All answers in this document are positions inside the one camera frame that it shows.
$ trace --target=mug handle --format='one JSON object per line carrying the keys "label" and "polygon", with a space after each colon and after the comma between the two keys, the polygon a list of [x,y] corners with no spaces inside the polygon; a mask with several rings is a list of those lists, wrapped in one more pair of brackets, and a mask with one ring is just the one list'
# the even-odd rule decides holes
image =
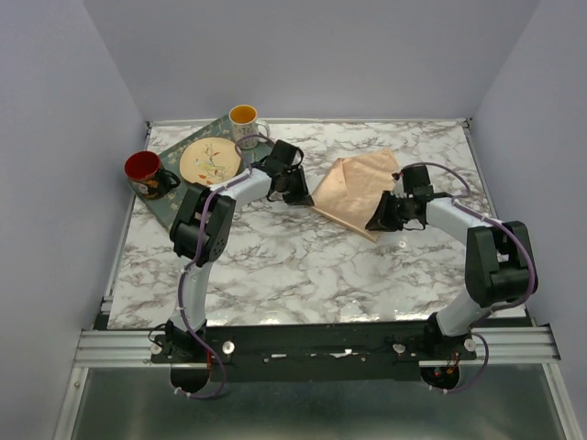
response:
{"label": "mug handle", "polygon": [[180,186],[180,183],[182,183],[182,181],[180,181],[180,178],[177,177],[175,174],[173,174],[171,171],[169,170],[162,170],[163,174],[165,176],[167,176],[167,178],[169,180],[172,181],[172,184],[170,185],[170,188],[177,188],[178,186]]}
{"label": "mug handle", "polygon": [[[257,125],[265,128],[265,131],[267,132],[267,134],[265,136],[267,138],[271,137],[271,131],[269,130],[269,124],[267,124],[265,121],[263,121],[261,119],[257,119]],[[259,140],[259,142],[267,142],[267,139],[265,139],[263,137],[258,137],[258,140]]]}

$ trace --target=marble table surface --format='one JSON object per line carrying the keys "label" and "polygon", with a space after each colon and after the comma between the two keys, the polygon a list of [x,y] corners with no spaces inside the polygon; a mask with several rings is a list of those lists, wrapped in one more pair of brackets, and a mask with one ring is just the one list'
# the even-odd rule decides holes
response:
{"label": "marble table surface", "polygon": [[[157,153],[199,126],[154,126]],[[427,160],[450,166],[471,184],[467,205],[490,207],[458,121],[273,124],[271,136],[305,152],[312,191],[337,158],[391,148],[400,165]],[[459,183],[430,169],[437,191]],[[255,202],[235,213],[227,249],[206,298],[209,325],[323,324],[426,319],[464,286],[464,246],[434,227],[382,234],[377,243],[316,212]],[[136,200],[113,289],[108,328],[153,327],[172,314],[186,260],[146,206]],[[500,316],[523,316],[524,310]]]}

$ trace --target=gray wall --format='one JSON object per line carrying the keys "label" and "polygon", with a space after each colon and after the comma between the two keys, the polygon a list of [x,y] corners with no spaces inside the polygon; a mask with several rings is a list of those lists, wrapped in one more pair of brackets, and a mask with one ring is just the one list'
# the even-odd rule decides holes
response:
{"label": "gray wall", "polygon": [[81,1],[0,10],[0,438],[49,439],[145,126]]}
{"label": "gray wall", "polygon": [[84,0],[149,120],[464,117],[537,0]]}
{"label": "gray wall", "polygon": [[540,287],[576,413],[587,433],[587,2],[543,0],[473,121],[496,209],[530,228]]}

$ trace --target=ceramic plate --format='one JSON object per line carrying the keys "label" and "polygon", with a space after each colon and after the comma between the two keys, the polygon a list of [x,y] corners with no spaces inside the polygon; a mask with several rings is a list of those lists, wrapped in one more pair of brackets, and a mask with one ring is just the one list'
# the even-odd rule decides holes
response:
{"label": "ceramic plate", "polygon": [[185,149],[180,160],[180,174],[187,182],[209,186],[235,177],[239,166],[240,157],[233,141],[206,137]]}

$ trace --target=purple cable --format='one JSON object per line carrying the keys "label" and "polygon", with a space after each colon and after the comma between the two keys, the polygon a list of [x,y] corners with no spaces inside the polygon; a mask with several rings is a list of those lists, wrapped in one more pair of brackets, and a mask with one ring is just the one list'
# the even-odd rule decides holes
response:
{"label": "purple cable", "polygon": [[453,196],[453,199],[464,199],[466,197],[471,197],[471,187],[469,186],[469,184],[467,183],[467,181],[465,181],[460,174],[458,174],[456,171],[454,171],[453,169],[447,167],[446,165],[442,165],[440,163],[435,163],[435,162],[416,162],[416,163],[410,163],[409,165],[406,165],[405,167],[402,168],[402,170],[405,170],[406,168],[413,168],[413,167],[417,167],[420,165],[430,165],[431,167],[437,167],[440,168],[450,174],[452,174],[453,176],[455,176],[465,187],[465,193],[464,194],[457,194],[455,196]]}
{"label": "purple cable", "polygon": [[[508,236],[508,238],[510,240],[512,240],[514,242],[515,246],[517,247],[517,250],[520,252],[520,254],[522,254],[522,257],[524,257],[524,260],[526,261],[526,264],[528,267],[529,280],[528,280],[528,287],[526,288],[526,292],[524,293],[524,295],[522,295],[520,298],[518,298],[514,302],[510,302],[510,303],[504,304],[504,305],[496,305],[495,307],[493,307],[491,309],[491,312],[493,313],[493,312],[497,312],[498,310],[512,309],[514,307],[517,307],[518,305],[525,303],[528,300],[528,298],[530,298],[530,295],[532,295],[532,293],[534,292],[534,287],[536,285],[536,268],[534,267],[534,262],[532,261],[532,258],[530,258],[530,254],[528,254],[528,251],[526,250],[524,245],[520,242],[520,240],[518,240],[518,238],[508,228],[506,228],[501,223],[493,220],[492,218],[487,218],[479,213],[476,213],[472,209],[468,208],[467,206],[463,206],[462,204],[460,204],[458,202],[455,203],[455,206],[457,206],[461,211],[463,211],[469,215],[472,215],[473,217],[478,218],[482,222],[489,223],[491,226],[495,226],[498,229],[500,229],[504,234],[506,234]],[[476,325],[480,321],[481,320],[475,322],[472,326]]]}
{"label": "purple cable", "polygon": [[202,216],[200,218],[200,231],[198,233],[198,242],[195,247],[194,259],[185,265],[185,267],[183,268],[182,275],[180,276],[180,281],[179,281],[179,286],[178,286],[178,291],[177,291],[177,303],[178,303],[178,306],[180,309],[180,316],[182,317],[183,324],[185,325],[185,328],[187,329],[188,333],[192,336],[192,338],[195,339],[198,344],[200,344],[205,350],[207,350],[210,353],[210,355],[212,355],[216,359],[216,362],[218,363],[218,366],[220,367],[220,370],[222,371],[222,382],[220,383],[220,386],[214,392],[211,392],[208,394],[192,394],[192,393],[186,392],[184,390],[181,390],[179,388],[175,389],[175,392],[182,394],[182,396],[186,396],[190,399],[197,399],[197,400],[214,399],[220,395],[220,393],[222,392],[222,390],[224,389],[224,387],[227,384],[227,369],[224,366],[224,364],[222,363],[222,361],[220,360],[220,356],[217,354],[217,352],[215,352],[215,350],[212,347],[210,347],[204,341],[204,339],[202,339],[200,336],[198,336],[197,333],[194,331],[194,329],[190,326],[190,323],[187,318],[187,314],[185,313],[185,309],[183,307],[183,285],[185,283],[185,277],[187,276],[188,271],[197,263],[198,259],[200,259],[200,255],[202,255],[202,246],[204,245],[204,236],[205,236],[205,220],[207,218],[208,210],[210,208],[210,203],[212,203],[212,199],[214,198],[214,196],[216,194],[221,193],[224,190],[227,190],[228,188],[245,181],[246,179],[248,179],[250,177],[250,174],[252,173],[252,170],[253,170],[252,166],[249,163],[249,161],[247,160],[247,158],[243,155],[243,153],[240,149],[240,146],[239,146],[241,142],[243,142],[244,140],[250,139],[250,138],[264,138],[267,141],[271,141],[266,136],[263,136],[261,134],[258,134],[258,135],[255,134],[255,135],[248,135],[248,136],[242,137],[241,139],[239,139],[235,143],[235,151],[237,152],[237,154],[240,156],[242,161],[247,166],[249,173],[239,177],[238,179],[235,179],[234,181],[229,182],[226,186],[221,186],[219,188],[216,188],[215,190],[213,190],[212,192],[210,192],[208,194],[208,196],[205,199],[204,207],[202,209]]}
{"label": "purple cable", "polygon": [[461,385],[460,387],[453,388],[452,390],[442,390],[440,388],[432,387],[433,390],[446,392],[447,394],[456,394],[457,392],[468,390],[475,383],[477,383],[477,381],[481,378],[481,376],[483,375],[483,373],[487,369],[487,364],[489,364],[489,344],[487,344],[487,340],[479,333],[471,333],[471,334],[473,336],[477,336],[478,338],[480,338],[481,342],[483,342],[483,346],[485,347],[485,359],[483,360],[481,368],[479,368],[479,371],[477,371],[477,374],[475,374],[473,379],[469,380],[464,385]]}

